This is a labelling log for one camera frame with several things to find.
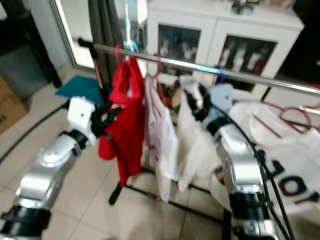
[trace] glass cabinet door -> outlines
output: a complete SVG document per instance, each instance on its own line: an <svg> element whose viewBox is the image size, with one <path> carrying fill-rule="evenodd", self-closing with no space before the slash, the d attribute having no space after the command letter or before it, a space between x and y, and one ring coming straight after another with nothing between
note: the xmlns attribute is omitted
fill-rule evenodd
<svg viewBox="0 0 320 240"><path fill-rule="evenodd" d="M216 19L149 9L147 51L151 55L158 53L164 58L205 65L215 26ZM154 74L157 65L148 63L148 70ZM197 81L203 78L202 72L163 65L158 79L170 85L177 76L185 74Z"/></svg>
<svg viewBox="0 0 320 240"><path fill-rule="evenodd" d="M298 37L296 31L252 23L218 20L207 65L274 79ZM209 74L206 82L214 81ZM226 79L235 99L260 100L268 86Z"/></svg>

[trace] black cable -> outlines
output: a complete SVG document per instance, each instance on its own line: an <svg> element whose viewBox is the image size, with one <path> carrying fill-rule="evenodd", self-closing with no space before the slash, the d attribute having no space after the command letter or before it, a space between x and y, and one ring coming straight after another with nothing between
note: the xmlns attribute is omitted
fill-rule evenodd
<svg viewBox="0 0 320 240"><path fill-rule="evenodd" d="M53 114L58 112L60 109L68 109L69 102L62 104L61 106L54 109L52 112L50 112L48 115L41 118L35 125L33 125L28 131L26 131L9 149L6 151L6 153L0 158L0 164L8 157L8 155L40 124L42 124L46 119L50 118Z"/></svg>
<svg viewBox="0 0 320 240"><path fill-rule="evenodd" d="M258 161L258 164L259 164L259 168L260 168L260 172L261 172L261 178L262 178L262 183L263 183L263 189L264 189L264 193L265 193L265 197L266 197L266 200L268 202L268 207L269 207L269 210L271 212L271 215L273 216L275 222L277 223L278 227L280 228L284 238L286 240L296 240L295 238L295 235L293 233L293 230L292 230L292 227L290 225L290 222L289 222L289 219L288 219L288 216L287 216L287 213L286 213L286 210L284 208L284 205L282 203L282 200L281 200L281 197L280 197L280 194L279 194L279 191L278 191L278 188L276 186L276 183L275 183L275 180L272 176L272 174L270 173L269 169L267 168L265 162L263 162L259 156L259 154L257 153L257 150L254 146L254 144L251 142L251 140L248 138L248 136L246 135L246 133L242 130L242 128L227 114L225 113L222 109L220 109L218 106L216 106L215 104L213 104L211 101L210 102L210 105L212 107L214 107L215 109L217 109L220 113L222 113L232 124L235 125L235 127L241 132L241 134L243 135L243 137L246 139L246 141L249 143L250 147L252 148L253 150L253 153ZM270 200L270 196L269 196L269 191L268 191L268 187L267 187L267 181L266 181L266 175L265 175L265 172L263 171L262 167L264 168L264 170L266 171L266 174L268 176L268 178L270 179L271 181L271 184L272 184L272 187L273 187L273 190L274 190L274 193L275 193L275 196L276 196L276 199L279 203L279 207L280 207L280 210L281 210L281 213L283 215L283 220L285 222L285 225L287 227L287 230L289 232L289 235L290 237L288 236L284 226L282 225L282 223L280 222L274 208L273 208L273 205L271 203L271 200Z"/></svg>

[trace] red shirt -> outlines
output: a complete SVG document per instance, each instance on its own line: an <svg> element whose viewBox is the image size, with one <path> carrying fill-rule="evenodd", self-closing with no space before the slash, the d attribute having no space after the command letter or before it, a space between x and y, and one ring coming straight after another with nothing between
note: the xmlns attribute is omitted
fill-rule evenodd
<svg viewBox="0 0 320 240"><path fill-rule="evenodd" d="M121 62L112 81L109 100L123 106L116 121L105 130L112 141L102 136L99 142L99 156L104 160L117 157L121 187L128 178L141 171L141 155L144 139L145 94L144 79L137 60L133 57ZM132 96L127 92L131 87Z"/></svg>

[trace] white cabinet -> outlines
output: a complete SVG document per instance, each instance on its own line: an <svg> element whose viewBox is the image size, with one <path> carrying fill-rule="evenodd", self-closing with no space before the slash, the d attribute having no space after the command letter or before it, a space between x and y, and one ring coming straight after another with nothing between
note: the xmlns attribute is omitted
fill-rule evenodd
<svg viewBox="0 0 320 240"><path fill-rule="evenodd" d="M267 103L276 104L282 108L299 108L300 106L316 106L320 104L320 97L287 89L272 88L264 101ZM319 114L308 113L308 115L312 125L315 127L320 127L320 109L318 109L317 112ZM284 117L285 119L296 123L304 125L307 124L306 117L296 110L287 111Z"/></svg>
<svg viewBox="0 0 320 240"><path fill-rule="evenodd" d="M254 7L251 15L231 11L230 1L150 0L148 3L148 53L209 66L222 64L234 72L273 79L304 25L295 13ZM157 65L149 70L156 72ZM160 80L172 83L188 71L164 69ZM209 86L213 75L191 72ZM226 80L233 84L234 98L260 100L268 86Z"/></svg>
<svg viewBox="0 0 320 240"><path fill-rule="evenodd" d="M208 49L214 33L216 20L204 20L199 16L171 13L162 10L148 10L147 36L149 54L190 63L205 65ZM157 72L157 65L148 63L151 73ZM159 80L171 84L181 74L192 74L201 81L203 73L163 66Z"/></svg>
<svg viewBox="0 0 320 240"><path fill-rule="evenodd" d="M207 65L273 79L299 32L274 26L218 20ZM205 74L209 82L212 75ZM268 86L231 81L236 99L260 100Z"/></svg>

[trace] cardboard box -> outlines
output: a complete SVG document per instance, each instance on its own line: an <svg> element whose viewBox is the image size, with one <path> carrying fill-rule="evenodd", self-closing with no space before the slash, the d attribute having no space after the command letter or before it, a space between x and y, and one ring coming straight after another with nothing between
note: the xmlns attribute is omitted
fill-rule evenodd
<svg viewBox="0 0 320 240"><path fill-rule="evenodd" d="M0 79L0 134L10 128L24 115L28 113L27 109L10 89L7 83Z"/></svg>

